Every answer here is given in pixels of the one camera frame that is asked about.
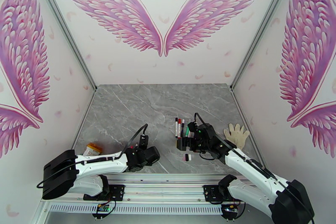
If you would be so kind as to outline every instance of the pink feather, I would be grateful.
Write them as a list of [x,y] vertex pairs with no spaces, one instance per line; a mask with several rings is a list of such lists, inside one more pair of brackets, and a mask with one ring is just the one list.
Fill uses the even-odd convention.
[[162,37],[140,0],[73,0],[87,15],[124,43],[162,55]]
[[288,121],[314,101],[335,57],[336,15],[331,0],[290,0],[282,44],[281,98],[292,105]]
[[23,129],[32,126],[39,128],[38,124],[26,113],[14,107],[0,104],[0,158],[13,146],[18,147],[19,136]]
[[20,107],[43,122],[49,91],[47,46],[37,0],[4,0],[0,10],[1,69]]
[[165,56],[173,48],[195,47],[250,6],[253,0],[187,0],[165,39]]
[[298,125],[309,129],[315,147],[318,144],[332,158],[336,156],[336,101],[307,110],[291,127]]

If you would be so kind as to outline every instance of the white vent grille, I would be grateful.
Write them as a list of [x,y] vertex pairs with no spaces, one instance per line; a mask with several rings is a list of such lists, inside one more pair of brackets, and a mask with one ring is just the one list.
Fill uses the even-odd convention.
[[[50,211],[64,213],[95,213],[97,203],[52,203]],[[216,205],[160,205],[122,204],[117,202],[114,214],[171,214],[171,215],[219,215],[221,206]]]

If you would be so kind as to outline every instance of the pink angel wing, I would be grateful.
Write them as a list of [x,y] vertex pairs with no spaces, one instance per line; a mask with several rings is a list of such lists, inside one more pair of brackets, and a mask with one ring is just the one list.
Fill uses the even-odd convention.
[[38,124],[26,113],[14,107],[0,104],[0,158],[3,151],[7,154],[14,145],[18,147],[22,130],[29,126],[39,128]]
[[281,98],[291,104],[288,121],[314,101],[335,57],[336,15],[331,0],[290,0],[282,44]]
[[195,47],[250,6],[253,0],[187,0],[168,30],[165,56],[173,48]]
[[324,149],[332,158],[336,156],[336,101],[317,105],[297,119],[291,127],[309,128],[312,142]]
[[20,107],[36,120],[46,101],[49,76],[37,0],[5,0],[0,10],[1,69]]
[[90,17],[124,43],[162,55],[162,37],[140,0],[73,0]]

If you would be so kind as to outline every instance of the marble surface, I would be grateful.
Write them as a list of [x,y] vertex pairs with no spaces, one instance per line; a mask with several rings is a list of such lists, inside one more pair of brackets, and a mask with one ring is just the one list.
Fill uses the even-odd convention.
[[[141,172],[238,174],[218,160],[203,160],[197,153],[176,149],[175,118],[185,119],[187,123],[193,120],[195,112],[212,124],[222,137],[223,128],[229,123],[242,124],[226,84],[101,85],[75,152],[82,154],[89,142],[103,147],[103,154],[118,152],[143,124],[148,123],[148,146],[156,146],[161,158]],[[249,138],[244,152],[257,159]],[[192,154],[192,160],[182,161],[183,153]]]

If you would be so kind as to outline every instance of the cotton glove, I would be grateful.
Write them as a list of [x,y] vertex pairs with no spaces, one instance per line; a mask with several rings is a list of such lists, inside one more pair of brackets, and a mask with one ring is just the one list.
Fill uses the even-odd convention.
[[242,150],[245,146],[246,138],[249,136],[249,131],[246,130],[244,132],[244,126],[240,128],[240,124],[236,124],[235,127],[233,124],[229,124],[228,127],[230,131],[227,129],[223,130],[226,139],[236,145],[237,148]]

